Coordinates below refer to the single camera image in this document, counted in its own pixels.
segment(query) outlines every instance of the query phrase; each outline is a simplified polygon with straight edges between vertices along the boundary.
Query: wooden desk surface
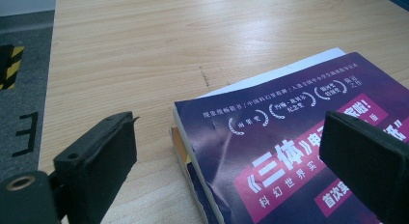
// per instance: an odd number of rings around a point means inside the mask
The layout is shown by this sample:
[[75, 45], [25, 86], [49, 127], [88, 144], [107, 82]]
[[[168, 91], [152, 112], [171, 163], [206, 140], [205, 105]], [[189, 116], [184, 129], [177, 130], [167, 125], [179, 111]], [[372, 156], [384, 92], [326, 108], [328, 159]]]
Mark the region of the wooden desk surface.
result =
[[388, 0], [57, 0], [40, 169], [131, 110], [138, 162], [103, 222], [200, 223], [173, 102], [337, 46], [409, 88], [409, 13]]

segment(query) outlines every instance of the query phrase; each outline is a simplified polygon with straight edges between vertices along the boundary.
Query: book cover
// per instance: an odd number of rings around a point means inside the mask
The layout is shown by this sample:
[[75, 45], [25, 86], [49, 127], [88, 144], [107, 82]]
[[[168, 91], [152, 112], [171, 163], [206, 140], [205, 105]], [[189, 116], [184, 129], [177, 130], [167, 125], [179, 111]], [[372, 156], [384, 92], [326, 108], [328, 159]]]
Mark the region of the book cover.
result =
[[379, 223], [319, 159], [327, 110], [406, 140], [406, 88], [358, 53], [227, 94], [176, 102], [219, 221]]

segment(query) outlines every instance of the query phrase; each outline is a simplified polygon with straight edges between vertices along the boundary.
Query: screw hole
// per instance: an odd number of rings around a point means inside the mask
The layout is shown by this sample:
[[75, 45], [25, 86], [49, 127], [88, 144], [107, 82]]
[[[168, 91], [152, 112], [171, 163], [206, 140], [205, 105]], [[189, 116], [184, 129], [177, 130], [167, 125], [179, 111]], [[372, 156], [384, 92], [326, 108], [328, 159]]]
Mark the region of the screw hole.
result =
[[10, 191], [20, 190], [32, 184], [35, 180], [36, 178], [33, 176], [23, 176], [21, 178], [15, 179], [14, 181], [10, 182], [7, 185], [7, 190], [10, 190]]
[[78, 157], [78, 154], [69, 154], [68, 159], [76, 159]]

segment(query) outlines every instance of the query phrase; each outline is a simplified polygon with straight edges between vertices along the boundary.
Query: black clamp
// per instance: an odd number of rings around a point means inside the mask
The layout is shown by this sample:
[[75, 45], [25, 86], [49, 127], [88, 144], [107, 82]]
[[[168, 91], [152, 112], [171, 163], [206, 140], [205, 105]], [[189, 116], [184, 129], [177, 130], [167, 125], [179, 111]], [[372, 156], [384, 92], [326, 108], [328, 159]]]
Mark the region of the black clamp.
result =
[[1, 223], [99, 223], [136, 162], [131, 112], [105, 118], [54, 158], [0, 184]]

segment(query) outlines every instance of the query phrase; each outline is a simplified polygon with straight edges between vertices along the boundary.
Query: yellow and black tape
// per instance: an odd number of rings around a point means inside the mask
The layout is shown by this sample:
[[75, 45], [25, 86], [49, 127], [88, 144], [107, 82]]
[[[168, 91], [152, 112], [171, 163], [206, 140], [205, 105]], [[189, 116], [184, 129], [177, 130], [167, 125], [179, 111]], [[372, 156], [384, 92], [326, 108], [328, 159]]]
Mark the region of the yellow and black tape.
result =
[[0, 46], [0, 91], [14, 87], [23, 50], [23, 46]]

